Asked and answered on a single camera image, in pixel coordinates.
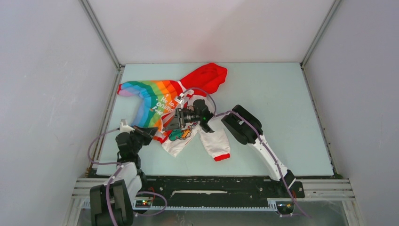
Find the rainbow white red hooded jacket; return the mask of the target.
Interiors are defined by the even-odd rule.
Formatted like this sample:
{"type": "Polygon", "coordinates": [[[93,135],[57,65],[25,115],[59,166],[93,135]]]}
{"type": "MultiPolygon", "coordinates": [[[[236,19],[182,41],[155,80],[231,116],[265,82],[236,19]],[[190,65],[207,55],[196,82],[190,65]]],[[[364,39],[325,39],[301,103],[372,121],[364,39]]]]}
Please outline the rainbow white red hooded jacket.
{"type": "Polygon", "coordinates": [[[182,129],[166,130],[178,107],[194,109],[194,101],[204,100],[209,111],[215,112],[215,104],[207,97],[217,92],[227,78],[228,70],[215,63],[195,69],[178,81],[152,80],[121,83],[117,94],[123,97],[138,96],[142,103],[131,126],[157,127],[154,140],[170,155],[176,157],[194,138],[200,135],[206,152],[214,161],[230,158],[231,148],[223,129],[206,133],[199,122],[190,122],[182,129]]]}

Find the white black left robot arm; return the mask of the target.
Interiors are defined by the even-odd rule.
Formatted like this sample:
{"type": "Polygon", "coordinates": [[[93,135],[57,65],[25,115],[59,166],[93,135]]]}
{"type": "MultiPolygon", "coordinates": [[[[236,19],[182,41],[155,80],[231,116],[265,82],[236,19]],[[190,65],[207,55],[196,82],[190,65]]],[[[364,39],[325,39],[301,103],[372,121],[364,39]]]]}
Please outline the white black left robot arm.
{"type": "Polygon", "coordinates": [[[115,141],[118,147],[116,172],[101,185],[90,189],[91,224],[93,226],[130,226],[134,221],[133,201],[147,194],[149,184],[140,169],[138,155],[148,145],[158,128],[121,126],[115,141]]]}

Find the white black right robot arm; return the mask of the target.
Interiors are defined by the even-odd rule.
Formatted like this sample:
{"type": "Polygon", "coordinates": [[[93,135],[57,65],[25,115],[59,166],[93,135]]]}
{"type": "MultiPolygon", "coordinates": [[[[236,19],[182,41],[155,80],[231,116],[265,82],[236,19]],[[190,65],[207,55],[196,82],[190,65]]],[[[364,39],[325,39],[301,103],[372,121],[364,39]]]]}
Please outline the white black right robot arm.
{"type": "Polygon", "coordinates": [[[285,197],[292,192],[296,177],[276,156],[263,134],[261,122],[241,105],[220,114],[212,113],[204,100],[195,100],[192,109],[177,108],[166,123],[165,131],[183,130],[189,123],[197,122],[203,132],[215,134],[220,125],[241,144],[252,147],[269,171],[269,177],[276,181],[274,192],[285,197]]]}

